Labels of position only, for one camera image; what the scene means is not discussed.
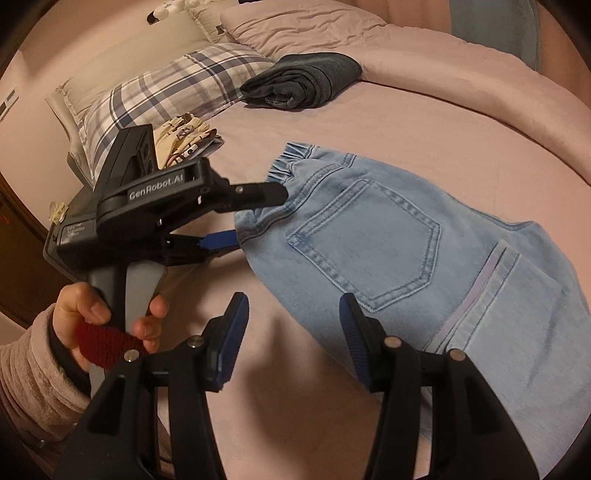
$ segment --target stuffed toy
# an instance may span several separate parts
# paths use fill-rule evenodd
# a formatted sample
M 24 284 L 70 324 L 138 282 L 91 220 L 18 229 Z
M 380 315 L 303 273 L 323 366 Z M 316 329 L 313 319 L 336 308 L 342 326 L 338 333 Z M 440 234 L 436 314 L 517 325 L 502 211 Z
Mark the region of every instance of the stuffed toy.
M 170 15 L 182 12 L 187 8 L 198 7 L 199 5 L 206 5 L 213 0 L 167 0 L 163 4 L 157 6 L 146 19 L 150 25 L 155 24 L 159 20 L 164 20 Z

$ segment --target pink fleece sleeve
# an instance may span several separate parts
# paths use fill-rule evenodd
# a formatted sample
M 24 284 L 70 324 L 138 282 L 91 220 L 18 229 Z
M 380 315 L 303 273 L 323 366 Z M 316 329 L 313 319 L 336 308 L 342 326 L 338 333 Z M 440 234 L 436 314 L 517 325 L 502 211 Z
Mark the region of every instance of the pink fleece sleeve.
M 0 408 L 23 443 L 49 465 L 89 402 L 51 353 L 53 308 L 41 312 L 16 342 L 0 346 Z

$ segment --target folded cloth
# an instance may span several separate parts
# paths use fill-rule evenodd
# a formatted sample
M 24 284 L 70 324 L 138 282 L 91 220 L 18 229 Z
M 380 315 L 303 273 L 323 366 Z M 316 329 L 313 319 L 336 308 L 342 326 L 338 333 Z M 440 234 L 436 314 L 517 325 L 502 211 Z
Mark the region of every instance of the folded cloth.
M 172 167 L 185 160 L 192 160 L 197 157 L 207 157 L 211 153 L 215 152 L 218 148 L 223 145 L 223 138 L 215 134 L 215 130 L 201 140 L 197 144 L 189 145 L 189 147 L 182 153 L 172 155 L 166 164 L 166 167 Z
M 187 157 L 185 152 L 192 153 L 203 140 L 215 138 L 216 133 L 207 122 L 190 113 L 170 119 L 154 130 L 158 168 L 162 170 L 182 161 Z
M 361 66 L 342 53 L 286 55 L 247 80 L 240 91 L 247 103 L 280 109 L 315 108 L 361 77 Z

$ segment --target jeans pocket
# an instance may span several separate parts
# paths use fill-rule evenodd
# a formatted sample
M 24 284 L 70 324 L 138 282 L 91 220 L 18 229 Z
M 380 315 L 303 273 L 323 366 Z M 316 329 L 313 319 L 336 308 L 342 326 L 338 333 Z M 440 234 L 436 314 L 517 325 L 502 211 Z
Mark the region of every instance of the jeans pocket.
M 340 291 L 377 312 L 429 284 L 440 231 L 416 205 L 363 177 L 287 242 Z

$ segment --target pink bedsheet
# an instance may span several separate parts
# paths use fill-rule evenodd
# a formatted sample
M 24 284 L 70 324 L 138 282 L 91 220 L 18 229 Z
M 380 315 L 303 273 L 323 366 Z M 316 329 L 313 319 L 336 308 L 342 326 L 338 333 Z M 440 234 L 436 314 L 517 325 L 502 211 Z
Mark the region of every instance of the pink bedsheet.
M 421 175 L 505 220 L 535 220 L 573 262 L 591 299 L 591 187 L 549 150 L 488 116 L 429 96 L 360 82 L 319 109 L 239 103 L 211 125 L 226 143 L 213 167 L 234 183 L 262 181 L 287 141 L 353 152 Z M 182 233 L 233 228 L 207 215 Z M 251 320 L 232 381 L 212 394 L 220 454 L 233 480 L 359 480 L 377 400 L 333 362 L 256 278 L 241 252 L 171 269 L 164 346 L 200 333 L 245 292 Z M 165 403 L 161 413 L 165 414 Z M 417 473 L 427 469 L 423 442 Z

